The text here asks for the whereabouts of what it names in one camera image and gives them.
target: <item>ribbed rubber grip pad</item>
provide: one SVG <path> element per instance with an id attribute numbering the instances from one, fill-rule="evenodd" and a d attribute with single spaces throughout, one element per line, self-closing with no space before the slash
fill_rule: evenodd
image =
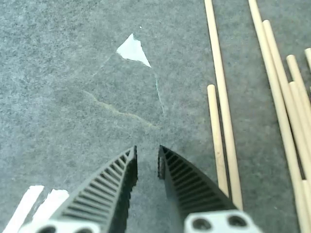
<path id="1" fill-rule="evenodd" d="M 236 209 L 210 178 L 163 146 L 158 154 L 158 177 L 165 181 L 166 194 L 173 207 L 172 215 L 177 215 L 174 219 L 178 225 L 183 226 L 190 213 Z"/>
<path id="2" fill-rule="evenodd" d="M 102 232 L 126 229 L 131 191 L 137 181 L 136 146 L 103 165 L 57 209 L 51 219 L 92 221 Z"/>

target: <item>torn paper piece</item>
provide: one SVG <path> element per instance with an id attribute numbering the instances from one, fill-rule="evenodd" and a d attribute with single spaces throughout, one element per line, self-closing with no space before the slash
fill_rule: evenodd
<path id="1" fill-rule="evenodd" d="M 48 194 L 33 216 L 33 221 L 48 220 L 57 208 L 69 197 L 66 190 L 55 190 Z"/>
<path id="2" fill-rule="evenodd" d="M 139 61 L 150 67 L 149 61 L 142 50 L 141 42 L 134 38 L 133 33 L 120 45 L 117 49 L 117 53 L 124 59 Z"/>
<path id="3" fill-rule="evenodd" d="M 18 232 L 43 189 L 44 186 L 42 185 L 34 185 L 28 188 L 19 205 L 17 206 L 11 220 L 9 221 L 8 225 L 6 225 L 2 233 Z"/>

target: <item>gray carpet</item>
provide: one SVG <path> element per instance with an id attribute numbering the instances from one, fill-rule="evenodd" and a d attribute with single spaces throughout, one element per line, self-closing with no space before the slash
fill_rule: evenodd
<path id="1" fill-rule="evenodd" d="M 292 185 L 248 1 L 213 4 L 245 211 L 266 232 L 296 233 Z M 303 50 L 311 46 L 311 2 L 259 0 L 259 7 L 283 61 L 295 54 L 310 86 Z M 152 68 L 115 53 L 131 33 Z M 71 192 L 100 164 L 137 145 L 139 181 L 127 232 L 168 233 L 165 189 L 156 177 L 159 144 L 217 181 L 209 83 L 216 81 L 203 0 L 3 0 L 0 230 L 30 185 Z"/>

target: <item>white paper scrap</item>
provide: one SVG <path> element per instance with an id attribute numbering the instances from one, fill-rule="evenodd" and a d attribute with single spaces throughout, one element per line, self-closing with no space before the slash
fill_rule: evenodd
<path id="1" fill-rule="evenodd" d="M 2 233 L 18 232 L 43 189 L 44 186 L 42 185 L 34 185 L 28 188 L 28 190 L 20 200 L 20 203 L 17 206 L 11 220 L 9 221 L 8 225 L 6 225 Z"/>
<path id="2" fill-rule="evenodd" d="M 141 42 L 134 38 L 133 33 L 130 34 L 126 41 L 118 47 L 117 53 L 124 59 L 139 61 L 151 68 L 149 61 L 142 50 Z"/>
<path id="3" fill-rule="evenodd" d="M 44 202 L 39 206 L 33 216 L 33 221 L 48 220 L 57 208 L 69 197 L 69 193 L 66 190 L 55 190 L 48 194 Z"/>

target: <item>wooden dowel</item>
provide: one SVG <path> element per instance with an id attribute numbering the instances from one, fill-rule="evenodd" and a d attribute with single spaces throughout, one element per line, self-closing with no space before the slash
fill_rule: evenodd
<path id="1" fill-rule="evenodd" d="M 303 126 L 302 130 L 305 135 L 305 140 L 307 142 L 308 140 L 311 140 L 311 129 L 309 127 L 305 108 L 302 104 L 302 99 L 300 97 L 298 85 L 296 84 L 296 82 L 290 82 L 290 88 L 291 88 L 291 92 L 292 92 L 292 95 L 295 101 L 295 106 L 298 112 L 300 123 Z"/>
<path id="2" fill-rule="evenodd" d="M 305 200 L 307 204 L 307 209 L 309 213 L 309 221 L 311 222 L 311 187 L 307 180 L 302 180 L 303 191 L 305 194 Z"/>
<path id="3" fill-rule="evenodd" d="M 308 134 L 304 134 L 303 127 L 299 120 L 298 111 L 293 99 L 292 92 L 290 90 L 290 86 L 287 81 L 286 73 L 284 70 L 284 66 L 281 60 L 281 56 L 278 52 L 276 40 L 273 35 L 273 31 L 268 20 L 263 22 L 264 32 L 266 34 L 268 47 L 270 48 L 270 52 L 272 55 L 273 62 L 275 64 L 276 73 L 278 77 L 278 82 L 281 87 L 281 91 L 283 94 L 286 110 L 288 113 L 288 117 L 290 119 L 290 123 L 292 126 L 292 131 L 294 134 L 295 143 L 299 152 L 299 156 L 302 162 L 302 167 L 306 174 L 307 180 L 311 184 L 311 144 L 307 143 L 306 139 L 308 138 Z"/>
<path id="4" fill-rule="evenodd" d="M 219 103 L 223 120 L 225 148 L 228 160 L 229 178 L 231 185 L 232 201 L 238 209 L 243 209 L 242 191 L 239 177 L 238 161 L 234 144 L 231 115 L 227 89 L 225 85 L 225 75 L 223 62 L 220 53 L 215 15 L 211 0 L 205 0 L 205 9 L 207 15 L 208 31 L 212 47 L 213 60 L 216 73 L 217 88 L 219 94 Z"/>
<path id="5" fill-rule="evenodd" d="M 286 61 L 290 69 L 291 76 L 299 88 L 300 96 L 303 100 L 303 106 L 307 114 L 309 126 L 311 127 L 311 104 L 310 104 L 310 100 L 309 100 L 309 96 L 308 96 L 305 84 L 303 83 L 303 80 L 300 74 L 298 63 L 294 55 L 288 55 L 286 57 Z"/>
<path id="6" fill-rule="evenodd" d="M 276 115 L 281 131 L 281 136 L 283 140 L 283 146 L 285 149 L 285 155 L 287 159 L 287 164 L 290 171 L 290 176 L 293 184 L 296 210 L 298 214 L 298 220 L 301 232 L 309 233 L 311 232 L 311 226 L 309 223 L 309 218 L 307 217 L 308 211 L 305 206 L 305 197 L 303 194 L 301 175 L 298 166 L 298 160 L 296 155 L 296 149 L 294 145 L 294 140 L 291 132 L 291 127 L 288 121 L 285 104 L 283 101 L 283 96 L 281 93 L 280 86 L 277 81 L 277 74 L 275 66 L 273 64 L 272 56 L 269 50 L 268 42 L 263 29 L 263 24 L 256 0 L 249 0 L 249 7 L 251 10 L 253 22 L 255 25 L 258 41 L 260 44 L 260 49 L 264 64 L 267 70 L 268 79 L 272 91 L 272 96 L 276 108 Z"/>
<path id="7" fill-rule="evenodd" d="M 310 72 L 311 72 L 311 48 L 307 48 L 305 50 L 305 55 L 309 64 Z"/>
<path id="8" fill-rule="evenodd" d="M 223 150 L 222 134 L 218 115 L 218 106 L 216 99 L 216 88 L 214 85 L 207 86 L 208 106 L 210 122 L 212 125 L 213 144 L 215 152 L 215 162 L 217 170 L 217 180 L 220 190 L 229 197 L 227 174 L 225 170 L 225 158 Z"/>

